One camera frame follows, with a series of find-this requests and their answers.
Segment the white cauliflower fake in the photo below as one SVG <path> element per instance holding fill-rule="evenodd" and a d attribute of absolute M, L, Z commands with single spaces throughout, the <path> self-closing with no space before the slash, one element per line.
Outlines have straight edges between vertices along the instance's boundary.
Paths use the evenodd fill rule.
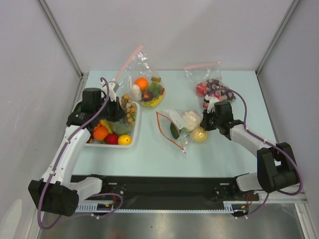
<path fill-rule="evenodd" d="M 191 132 L 197 128 L 202 121 L 202 117 L 196 111 L 186 111 L 183 112 L 181 116 L 185 122 L 183 130 L 188 132 Z"/>

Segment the brown longan bunch fake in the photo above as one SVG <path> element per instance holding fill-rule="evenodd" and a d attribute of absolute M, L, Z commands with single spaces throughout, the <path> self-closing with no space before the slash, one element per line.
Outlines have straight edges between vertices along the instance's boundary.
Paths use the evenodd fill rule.
<path fill-rule="evenodd" d="M 123 94 L 121 98 L 121 107 L 126 113 L 125 120 L 131 126 L 135 125 L 137 115 L 137 104 L 133 102 L 129 94 Z"/>

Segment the zip bag orange seal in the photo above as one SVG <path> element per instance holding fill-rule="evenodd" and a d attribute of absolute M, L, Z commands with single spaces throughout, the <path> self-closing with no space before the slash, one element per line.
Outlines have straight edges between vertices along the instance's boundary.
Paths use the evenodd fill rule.
<path fill-rule="evenodd" d="M 158 129 L 161 135 L 167 139 L 169 142 L 173 143 L 177 146 L 183 153 L 187 153 L 187 149 L 189 148 L 189 144 L 193 141 L 190 138 L 190 133 L 183 130 L 185 126 L 185 122 L 182 119 L 182 113 L 186 111 L 182 110 L 164 110 L 160 112 L 156 112 Z M 174 139 L 170 132 L 170 124 L 174 123 L 175 126 L 180 129 L 180 137 L 178 139 Z"/>

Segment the dark green avocado fake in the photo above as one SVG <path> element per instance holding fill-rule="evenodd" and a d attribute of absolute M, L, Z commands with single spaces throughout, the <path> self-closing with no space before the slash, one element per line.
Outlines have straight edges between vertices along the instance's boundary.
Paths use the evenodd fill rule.
<path fill-rule="evenodd" d="M 174 139 L 178 139 L 180 137 L 180 129 L 178 129 L 173 122 L 170 124 L 170 132 Z"/>

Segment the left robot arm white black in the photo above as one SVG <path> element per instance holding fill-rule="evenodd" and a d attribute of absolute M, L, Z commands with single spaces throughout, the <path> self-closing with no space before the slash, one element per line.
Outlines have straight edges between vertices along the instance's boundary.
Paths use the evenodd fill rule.
<path fill-rule="evenodd" d="M 110 193 L 110 187 L 99 177 L 87 177 L 84 180 L 72 183 L 73 169 L 82 148 L 90 137 L 86 126 L 91 123 L 104 109 L 114 91 L 106 86 L 106 96 L 101 108 L 81 126 L 71 125 L 65 129 L 63 141 L 48 169 L 39 180 L 31 180 L 28 190 L 37 208 L 37 217 L 47 212 L 59 216 L 72 216 L 78 204 L 90 197 L 105 199 L 108 196 L 113 200 L 121 195 Z"/>

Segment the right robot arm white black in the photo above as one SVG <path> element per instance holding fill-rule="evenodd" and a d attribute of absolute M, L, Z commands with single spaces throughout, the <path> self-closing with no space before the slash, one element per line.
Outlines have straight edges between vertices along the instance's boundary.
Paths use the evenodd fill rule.
<path fill-rule="evenodd" d="M 302 190 L 295 157 L 288 143 L 274 144 L 251 132 L 244 122 L 234 119 L 228 101 L 210 98 L 204 102 L 207 108 L 203 111 L 200 126 L 205 131 L 219 130 L 221 135 L 241 145 L 257 159 L 257 172 L 237 176 L 236 184 L 231 185 L 230 195 L 234 199 L 243 199 L 250 190 L 281 192 L 297 184 L 299 189 L 296 193 Z"/>

